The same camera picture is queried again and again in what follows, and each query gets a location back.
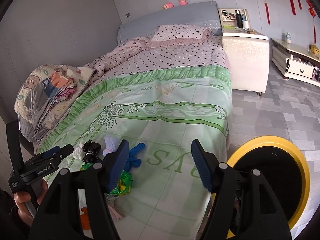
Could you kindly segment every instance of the headboard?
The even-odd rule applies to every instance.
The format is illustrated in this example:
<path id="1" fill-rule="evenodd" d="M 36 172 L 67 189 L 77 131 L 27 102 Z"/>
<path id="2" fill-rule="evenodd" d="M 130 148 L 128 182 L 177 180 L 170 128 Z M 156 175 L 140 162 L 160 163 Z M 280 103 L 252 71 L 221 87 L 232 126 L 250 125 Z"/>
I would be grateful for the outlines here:
<path id="1" fill-rule="evenodd" d="M 121 25 L 118 32 L 118 45 L 134 37 L 151 36 L 158 26 L 165 24 L 192 24 L 221 30 L 215 1 L 191 3 L 157 11 Z"/>

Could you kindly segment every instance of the wall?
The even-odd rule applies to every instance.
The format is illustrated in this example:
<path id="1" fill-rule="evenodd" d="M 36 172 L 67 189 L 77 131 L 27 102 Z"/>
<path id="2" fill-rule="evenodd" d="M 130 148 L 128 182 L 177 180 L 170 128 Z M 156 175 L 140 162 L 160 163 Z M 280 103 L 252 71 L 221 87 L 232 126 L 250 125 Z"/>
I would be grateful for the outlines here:
<path id="1" fill-rule="evenodd" d="M 35 68 L 92 62 L 117 46 L 119 25 L 113 0 L 13 0 L 0 22 L 0 97 L 10 113 Z"/>
<path id="2" fill-rule="evenodd" d="M 172 2 L 179 6 L 178 0 L 114 0 L 122 23 L 125 14 L 130 12 L 130 20 L 159 11 L 164 3 Z M 211 0 L 188 0 L 189 3 Z M 313 43 L 313 18 L 308 11 L 306 0 L 294 0 L 296 15 L 292 14 L 289 0 L 266 0 L 270 13 L 270 25 L 267 22 L 265 0 L 215 0 L 219 8 L 245 8 L 249 12 L 252 28 L 270 38 L 280 38 L 282 33 L 289 32 L 292 42 L 307 46 Z M 320 35 L 320 19 L 314 18 L 316 29 Z"/>

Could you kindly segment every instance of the blue glove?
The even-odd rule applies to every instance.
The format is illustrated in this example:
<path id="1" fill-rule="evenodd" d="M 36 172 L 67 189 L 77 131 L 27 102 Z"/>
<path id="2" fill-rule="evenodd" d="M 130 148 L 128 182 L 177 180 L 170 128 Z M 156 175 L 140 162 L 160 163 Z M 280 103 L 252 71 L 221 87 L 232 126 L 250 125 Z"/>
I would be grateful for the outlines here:
<path id="1" fill-rule="evenodd" d="M 144 143 L 139 143 L 137 146 L 133 147 L 129 151 L 129 157 L 127 159 L 127 162 L 124 165 L 124 171 L 129 172 L 131 170 L 131 167 L 139 167 L 141 165 L 141 160 L 136 158 L 135 156 L 142 151 L 146 145 Z"/>

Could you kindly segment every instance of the finger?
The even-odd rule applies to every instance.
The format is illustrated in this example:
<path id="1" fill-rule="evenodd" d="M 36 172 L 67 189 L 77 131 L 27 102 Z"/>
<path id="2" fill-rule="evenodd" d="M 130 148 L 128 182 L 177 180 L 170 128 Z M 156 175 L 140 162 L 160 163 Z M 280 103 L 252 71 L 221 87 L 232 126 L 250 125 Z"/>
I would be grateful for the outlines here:
<path id="1" fill-rule="evenodd" d="M 44 179 L 42 179 L 41 187 L 44 191 L 48 190 L 48 183 Z"/>
<path id="2" fill-rule="evenodd" d="M 42 179 L 41 187 L 42 187 L 42 193 L 41 193 L 41 195 L 38 197 L 38 200 L 37 200 L 37 202 L 38 202 L 39 205 L 41 204 L 41 202 L 42 202 L 42 200 L 43 200 L 43 198 L 44 198 L 44 195 L 45 195 L 45 194 L 47 193 L 47 191 L 48 191 L 48 183 L 47 183 L 44 179 Z"/>
<path id="3" fill-rule="evenodd" d="M 25 205 L 25 202 L 28 202 L 31 200 L 31 196 L 27 192 L 17 192 L 13 195 L 14 201 L 17 204 L 17 207 L 19 208 L 20 212 L 28 217 L 32 217 L 28 208 Z"/>

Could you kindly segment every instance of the floor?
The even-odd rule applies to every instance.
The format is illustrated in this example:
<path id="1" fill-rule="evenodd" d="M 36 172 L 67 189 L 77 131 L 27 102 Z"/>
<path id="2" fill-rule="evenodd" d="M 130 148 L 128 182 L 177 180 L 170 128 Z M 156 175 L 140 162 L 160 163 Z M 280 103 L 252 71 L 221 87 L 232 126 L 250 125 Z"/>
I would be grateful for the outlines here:
<path id="1" fill-rule="evenodd" d="M 31 158 L 31 154 L 21 146 L 22 156 L 24 161 Z M 8 179 L 12 171 L 7 135 L 5 131 L 5 123 L 0 117 L 0 188 L 11 194 L 11 190 L 8 185 Z"/>
<path id="2" fill-rule="evenodd" d="M 311 174 L 309 200 L 302 217 L 292 229 L 297 236 L 320 204 L 320 87 L 284 80 L 271 63 L 266 92 L 233 90 L 231 156 L 242 144 L 262 135 L 275 135 L 294 143 L 305 155 Z"/>

